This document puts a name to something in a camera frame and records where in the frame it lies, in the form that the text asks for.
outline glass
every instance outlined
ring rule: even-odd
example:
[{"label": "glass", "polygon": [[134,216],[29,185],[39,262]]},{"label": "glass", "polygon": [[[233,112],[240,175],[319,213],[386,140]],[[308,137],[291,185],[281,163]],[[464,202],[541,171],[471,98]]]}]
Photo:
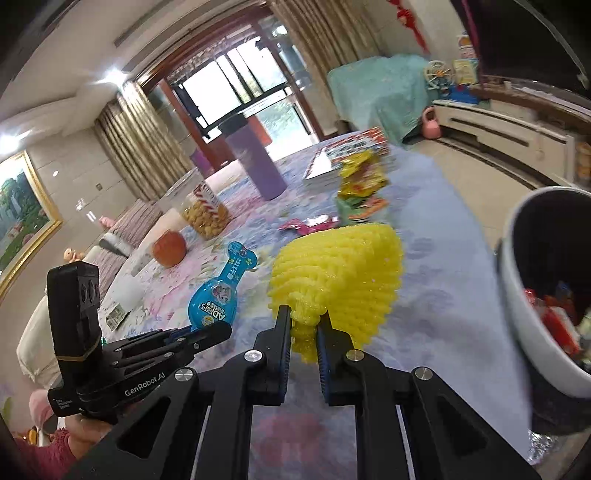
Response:
[{"label": "glass", "polygon": [[183,83],[183,87],[199,107],[208,124],[241,106],[219,65],[212,61],[195,72]]},{"label": "glass", "polygon": [[259,50],[259,47],[256,46],[260,40],[260,37],[253,38],[236,49],[252,70],[263,90],[267,91],[285,83],[285,76],[281,73],[269,49],[264,47]]},{"label": "glass", "polygon": [[256,117],[273,140],[267,153],[275,161],[313,144],[289,98],[258,112]]},{"label": "glass", "polygon": [[244,60],[238,53],[238,50],[233,48],[227,53],[227,55],[232,61],[232,63],[235,65],[236,70],[238,70],[240,75],[242,75],[242,78],[244,78],[244,81],[246,82],[252,93],[254,93],[255,97],[262,95],[262,90],[259,87],[259,84],[256,82],[255,78],[248,70],[246,63],[244,63]]},{"label": "glass", "polygon": [[240,99],[244,103],[250,102],[252,100],[252,98],[250,95],[248,95],[248,92],[246,91],[244,86],[240,83],[240,79],[238,78],[238,75],[236,75],[236,72],[234,71],[234,69],[230,65],[230,61],[228,60],[228,58],[225,55],[222,55],[221,57],[216,59],[216,61],[217,61],[217,64],[220,66],[220,68],[223,70],[223,72],[226,74],[226,77],[228,77],[228,80],[230,80],[231,84],[234,86],[234,88],[238,92]]}]

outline small card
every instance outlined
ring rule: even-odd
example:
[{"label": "small card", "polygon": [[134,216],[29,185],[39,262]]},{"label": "small card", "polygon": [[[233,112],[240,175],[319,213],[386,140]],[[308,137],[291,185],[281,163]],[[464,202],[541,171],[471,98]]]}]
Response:
[{"label": "small card", "polygon": [[111,329],[111,332],[115,330],[129,314],[130,312],[126,312],[121,305],[117,304],[107,315],[107,325]]}]

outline beige curtain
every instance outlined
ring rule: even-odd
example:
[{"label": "beige curtain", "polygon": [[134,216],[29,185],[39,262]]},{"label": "beige curtain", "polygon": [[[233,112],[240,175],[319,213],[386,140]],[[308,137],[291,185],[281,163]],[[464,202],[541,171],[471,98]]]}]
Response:
[{"label": "beige curtain", "polygon": [[270,7],[287,27],[307,70],[329,98],[329,71],[381,55],[361,1],[271,0]]},{"label": "beige curtain", "polygon": [[194,167],[135,82],[127,82],[105,106],[95,131],[121,177],[143,200],[162,198]]}]

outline floor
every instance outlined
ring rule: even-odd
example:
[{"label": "floor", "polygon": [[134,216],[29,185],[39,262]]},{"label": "floor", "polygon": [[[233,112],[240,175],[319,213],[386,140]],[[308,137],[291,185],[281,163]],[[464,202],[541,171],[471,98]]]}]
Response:
[{"label": "floor", "polygon": [[491,248],[515,205],[531,190],[505,173],[454,148],[423,140],[411,150],[432,157],[482,225]]}]

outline purple cylinder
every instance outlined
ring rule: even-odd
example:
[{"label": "purple cylinder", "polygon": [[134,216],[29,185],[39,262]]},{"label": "purple cylinder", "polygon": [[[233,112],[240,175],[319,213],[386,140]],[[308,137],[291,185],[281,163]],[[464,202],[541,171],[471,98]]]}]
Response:
[{"label": "purple cylinder", "polygon": [[285,180],[257,138],[246,117],[239,113],[220,125],[226,143],[265,200],[272,200],[287,188]]}]

